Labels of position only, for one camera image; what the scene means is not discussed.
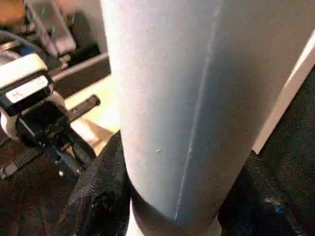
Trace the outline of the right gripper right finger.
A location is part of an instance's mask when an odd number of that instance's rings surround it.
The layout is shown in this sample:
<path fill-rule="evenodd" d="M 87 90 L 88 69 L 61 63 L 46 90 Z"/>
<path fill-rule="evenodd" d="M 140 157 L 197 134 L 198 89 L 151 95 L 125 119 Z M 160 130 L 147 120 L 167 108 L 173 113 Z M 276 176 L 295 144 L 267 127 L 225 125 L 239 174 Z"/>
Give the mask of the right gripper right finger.
<path fill-rule="evenodd" d="M 223 236 L 313 236 L 314 154 L 251 151 L 218 218 Z"/>

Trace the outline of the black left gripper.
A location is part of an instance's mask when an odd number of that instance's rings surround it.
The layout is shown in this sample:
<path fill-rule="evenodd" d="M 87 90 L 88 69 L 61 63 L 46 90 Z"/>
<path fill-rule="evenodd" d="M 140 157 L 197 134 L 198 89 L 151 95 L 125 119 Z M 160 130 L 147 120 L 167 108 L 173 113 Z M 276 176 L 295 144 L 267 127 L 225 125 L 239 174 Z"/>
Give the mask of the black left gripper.
<path fill-rule="evenodd" d="M 24 115 L 16 128 L 21 141 L 49 154 L 59 170 L 78 178 L 96 158 L 91 146 L 71 128 L 71 123 L 94 107 L 100 99 L 92 95 L 70 110 L 47 101 Z"/>

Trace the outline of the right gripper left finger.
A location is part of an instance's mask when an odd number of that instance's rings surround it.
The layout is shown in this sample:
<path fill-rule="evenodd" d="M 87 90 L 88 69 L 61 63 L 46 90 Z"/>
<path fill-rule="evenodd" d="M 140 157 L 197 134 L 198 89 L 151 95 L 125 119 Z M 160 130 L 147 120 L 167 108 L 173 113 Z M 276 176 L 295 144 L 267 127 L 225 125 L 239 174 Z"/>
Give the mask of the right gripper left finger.
<path fill-rule="evenodd" d="M 79 177 L 60 217 L 59 234 L 124 236 L 129 211 L 130 185 L 118 131 Z"/>

